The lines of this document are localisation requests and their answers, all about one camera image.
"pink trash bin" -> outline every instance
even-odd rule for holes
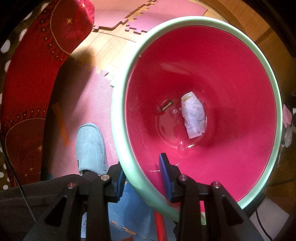
[[[206,116],[205,133],[193,139],[181,113],[190,91]],[[264,186],[281,138],[280,94],[264,55],[238,29],[206,17],[173,19],[143,37],[117,78],[111,115],[128,180],[174,220],[178,208],[163,196],[160,153],[197,182],[221,182],[244,208]]]

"light blue slipper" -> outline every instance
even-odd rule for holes
[[[79,127],[76,136],[76,157],[81,175],[85,170],[98,175],[107,173],[105,143],[100,129],[95,124],[87,123]]]

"black pants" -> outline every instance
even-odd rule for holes
[[[83,176],[71,174],[48,181],[23,186],[35,217],[38,219],[57,194],[69,182],[85,184],[92,182],[98,175],[86,171]],[[24,198],[18,187],[0,191],[0,240],[23,240],[34,224]]]

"white paper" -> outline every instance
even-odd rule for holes
[[[205,132],[205,111],[202,103],[193,92],[189,92],[182,96],[181,106],[189,139],[201,136]]]

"metal bolt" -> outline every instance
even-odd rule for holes
[[[221,187],[221,183],[217,182],[217,181],[212,182],[212,185],[213,185],[214,188],[220,188]]]
[[[184,175],[184,174],[181,174],[179,176],[179,180],[181,180],[181,181],[186,181],[187,179],[188,179],[188,177],[186,175]]]
[[[76,187],[76,183],[75,182],[70,182],[70,183],[67,184],[67,187],[69,189],[72,189],[72,188]]]
[[[104,174],[104,175],[101,176],[101,179],[103,181],[107,181],[107,180],[109,180],[109,178],[110,178],[110,176],[108,174]]]

